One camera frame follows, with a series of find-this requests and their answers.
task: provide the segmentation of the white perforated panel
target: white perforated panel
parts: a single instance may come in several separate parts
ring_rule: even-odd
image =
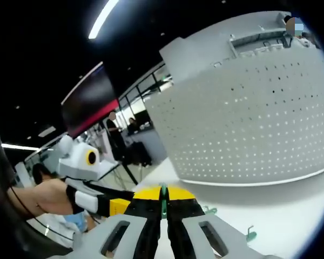
[[[183,180],[266,183],[324,169],[324,56],[234,59],[146,102]]]

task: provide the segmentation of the white robot body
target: white robot body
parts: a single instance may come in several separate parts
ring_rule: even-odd
[[[73,143],[70,136],[64,136],[59,149],[63,158],[59,159],[58,173],[73,179],[97,181],[100,178],[99,152],[96,148],[81,142]]]

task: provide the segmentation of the black ceiling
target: black ceiling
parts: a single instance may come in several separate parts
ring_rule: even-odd
[[[98,37],[88,40],[105,2],[15,1],[0,9],[7,19],[0,37],[2,142],[40,147],[63,133],[60,102],[100,61],[119,96],[162,61],[159,50],[176,37],[244,13],[286,10],[278,1],[119,0]],[[57,130],[40,138],[45,125]],[[16,163],[27,154],[8,156]]]

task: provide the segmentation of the green hook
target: green hook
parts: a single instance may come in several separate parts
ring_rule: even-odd
[[[252,241],[256,238],[257,236],[257,233],[256,232],[249,232],[249,230],[253,228],[253,226],[250,226],[248,229],[247,229],[247,235],[246,235],[246,241],[249,242],[249,241]]]
[[[204,211],[205,214],[216,214],[217,213],[217,209],[216,208],[209,209],[208,206],[204,206],[204,208],[206,209]]]
[[[162,219],[167,218],[167,200],[166,200],[166,194],[167,194],[167,185],[165,183],[160,184],[161,185],[161,191],[162,191]]]

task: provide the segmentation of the light fixture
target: light fixture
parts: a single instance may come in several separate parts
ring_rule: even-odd
[[[11,149],[21,149],[21,150],[31,150],[31,151],[40,151],[41,150],[38,147],[25,147],[25,146],[11,145],[11,144],[5,144],[5,143],[2,143],[1,146],[3,148],[11,148]]]
[[[56,128],[54,128],[53,126],[50,126],[49,128],[47,128],[44,131],[40,132],[38,136],[40,138],[43,138],[43,137],[47,136],[48,134],[52,133],[55,130],[56,130]]]
[[[103,23],[106,21],[108,15],[113,10],[115,5],[119,2],[119,0],[109,0],[106,5],[103,7],[103,10],[97,17],[91,31],[89,34],[89,39],[95,39],[97,37],[97,34],[99,30],[101,29]]]

